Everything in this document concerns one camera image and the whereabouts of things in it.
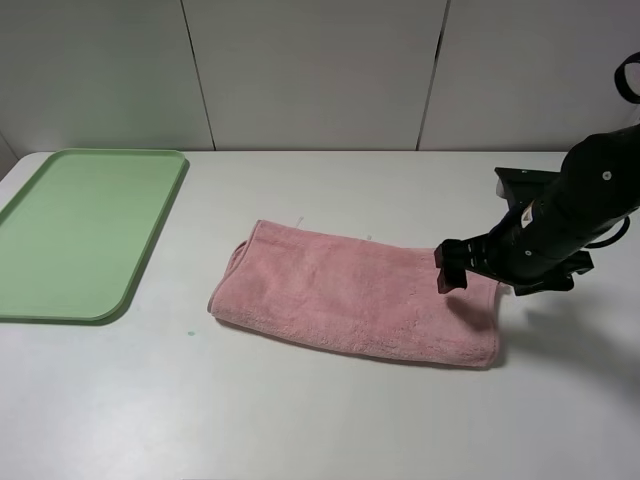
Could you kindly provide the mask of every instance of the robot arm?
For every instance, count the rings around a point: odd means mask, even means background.
[[[617,85],[620,70],[638,61],[640,54],[632,55],[618,68]],[[560,173],[496,173],[509,211],[488,234],[445,240],[436,249],[438,291],[466,288],[466,270],[512,285],[516,295],[571,290],[572,274],[593,268],[581,249],[614,243],[640,206],[640,125],[587,137],[569,151]],[[592,243],[620,221],[610,240]]]

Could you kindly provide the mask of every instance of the white wall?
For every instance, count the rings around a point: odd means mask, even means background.
[[[415,148],[445,0],[184,4],[217,148]]]
[[[213,140],[556,150],[629,121],[613,71],[640,51],[640,1],[451,0],[421,135],[446,4],[184,0],[187,24],[180,0],[3,0],[0,168]]]
[[[3,0],[0,132],[69,146],[211,149],[177,0]]]
[[[613,72],[640,50],[637,0],[453,0],[423,150],[564,150],[620,128]]]

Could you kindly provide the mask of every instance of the pink towel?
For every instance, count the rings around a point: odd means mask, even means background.
[[[259,221],[208,310],[281,339],[355,355],[484,367],[495,359],[496,282],[439,295],[433,249]]]

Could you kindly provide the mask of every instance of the white table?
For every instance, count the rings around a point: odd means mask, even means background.
[[[46,157],[18,163],[0,205]],[[0,324],[1,478],[640,478],[638,225],[594,253],[596,269],[572,292],[503,297],[506,353],[487,371],[320,353],[206,312],[258,218],[436,246],[484,233],[505,213],[495,166],[557,170],[563,155],[187,157],[122,318]]]

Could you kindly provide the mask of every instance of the green tray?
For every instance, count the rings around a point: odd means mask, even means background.
[[[0,322],[118,318],[188,165],[161,150],[51,155],[0,212]]]

